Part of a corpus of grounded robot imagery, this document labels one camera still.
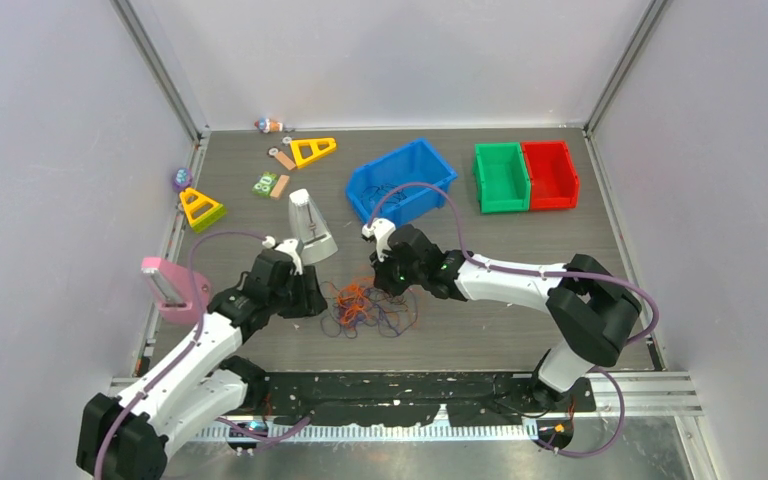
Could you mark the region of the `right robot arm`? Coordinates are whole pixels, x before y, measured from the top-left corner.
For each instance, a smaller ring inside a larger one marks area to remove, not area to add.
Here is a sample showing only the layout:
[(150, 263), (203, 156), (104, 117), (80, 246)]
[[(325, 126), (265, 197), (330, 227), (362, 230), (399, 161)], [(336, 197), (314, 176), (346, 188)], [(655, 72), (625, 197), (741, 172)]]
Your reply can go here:
[(547, 314), (562, 340), (532, 375), (532, 400), (544, 410), (558, 409), (593, 368), (615, 365), (643, 311), (629, 285), (588, 255), (530, 265), (442, 251), (413, 225), (386, 219), (364, 226), (361, 235), (375, 246), (374, 285), (389, 295), (419, 286), (438, 299), (497, 301)]

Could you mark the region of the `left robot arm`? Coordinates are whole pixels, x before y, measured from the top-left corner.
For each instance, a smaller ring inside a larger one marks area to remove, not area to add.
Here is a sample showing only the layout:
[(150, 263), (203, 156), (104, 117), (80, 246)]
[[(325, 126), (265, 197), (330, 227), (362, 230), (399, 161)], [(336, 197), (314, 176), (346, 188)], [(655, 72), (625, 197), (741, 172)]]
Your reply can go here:
[(236, 350), (275, 315), (315, 317), (326, 306), (315, 267), (289, 243), (262, 250), (166, 358), (120, 393), (87, 402), (77, 467), (95, 479), (161, 478), (181, 446), (218, 417), (265, 405), (265, 371)]

